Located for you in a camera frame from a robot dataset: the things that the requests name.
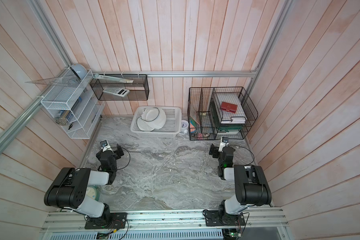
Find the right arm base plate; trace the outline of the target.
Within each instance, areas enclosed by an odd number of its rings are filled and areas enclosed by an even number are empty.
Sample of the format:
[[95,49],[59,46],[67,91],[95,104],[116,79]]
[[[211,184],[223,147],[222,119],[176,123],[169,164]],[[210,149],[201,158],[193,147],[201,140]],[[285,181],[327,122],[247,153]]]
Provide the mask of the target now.
[[239,226],[246,224],[245,218],[237,215],[228,215],[217,210],[203,210],[207,227]]

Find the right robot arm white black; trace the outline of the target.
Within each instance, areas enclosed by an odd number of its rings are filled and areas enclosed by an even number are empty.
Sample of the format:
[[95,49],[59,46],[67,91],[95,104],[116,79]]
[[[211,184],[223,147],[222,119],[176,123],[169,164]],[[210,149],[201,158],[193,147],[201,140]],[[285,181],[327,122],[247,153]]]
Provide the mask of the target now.
[[223,200],[217,211],[203,211],[209,227],[244,224],[245,221],[241,218],[244,210],[269,205],[272,201],[272,193],[262,167],[233,164],[234,152],[234,148],[223,142],[218,147],[210,147],[209,155],[219,162],[218,176],[224,181],[233,182],[235,193]]

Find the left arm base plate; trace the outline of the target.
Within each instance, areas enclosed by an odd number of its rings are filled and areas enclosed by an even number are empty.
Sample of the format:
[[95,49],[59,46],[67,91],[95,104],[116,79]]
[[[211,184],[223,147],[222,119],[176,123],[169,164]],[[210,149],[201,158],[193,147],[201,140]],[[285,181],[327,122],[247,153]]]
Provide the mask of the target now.
[[100,229],[124,229],[127,222],[127,213],[110,213],[107,217],[89,218],[87,217],[85,230]]

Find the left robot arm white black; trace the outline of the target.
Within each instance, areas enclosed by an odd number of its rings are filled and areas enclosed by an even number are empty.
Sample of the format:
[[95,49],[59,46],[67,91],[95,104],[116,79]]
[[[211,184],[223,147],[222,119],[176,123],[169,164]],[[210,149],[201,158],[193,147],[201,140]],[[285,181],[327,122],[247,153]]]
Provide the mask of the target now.
[[96,153],[100,162],[98,169],[62,168],[44,196],[44,203],[49,207],[69,209],[84,216],[86,230],[125,228],[127,214],[111,213],[107,204],[101,203],[86,194],[89,186],[112,185],[118,167],[117,160],[124,156],[124,148],[116,145],[113,149],[108,141],[101,142],[101,149]]

